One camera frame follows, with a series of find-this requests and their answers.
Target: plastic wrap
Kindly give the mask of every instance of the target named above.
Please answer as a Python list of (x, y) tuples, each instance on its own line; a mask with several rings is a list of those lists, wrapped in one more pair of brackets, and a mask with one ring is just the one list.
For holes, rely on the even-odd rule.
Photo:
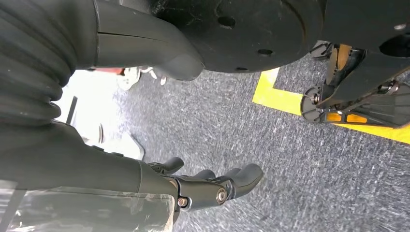
[(175, 201), (170, 195), (14, 186), (0, 181), (0, 231), (2, 226), (7, 232), (172, 231)]

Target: yellow floor tape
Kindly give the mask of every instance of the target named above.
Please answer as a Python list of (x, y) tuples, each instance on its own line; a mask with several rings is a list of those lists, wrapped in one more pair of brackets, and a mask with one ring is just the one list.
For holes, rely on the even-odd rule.
[[(300, 116), (302, 94), (273, 88), (278, 72), (279, 68), (262, 72), (253, 96), (253, 102)], [(336, 125), (410, 144), (410, 125), (401, 129), (348, 124)]]

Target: black metal plate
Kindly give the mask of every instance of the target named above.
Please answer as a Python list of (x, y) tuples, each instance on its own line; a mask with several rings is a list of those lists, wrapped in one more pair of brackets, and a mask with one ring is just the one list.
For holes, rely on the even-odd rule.
[(389, 39), (410, 32), (408, 0), (328, 0), (321, 40), (379, 52)]
[(360, 113), (370, 120), (393, 128), (400, 128), (410, 123), (410, 86), (401, 84), (392, 95), (374, 97), (352, 113)]
[(152, 0), (150, 7), (187, 36), (206, 69), (227, 73), (298, 60), (318, 40), (323, 20), (317, 1)]

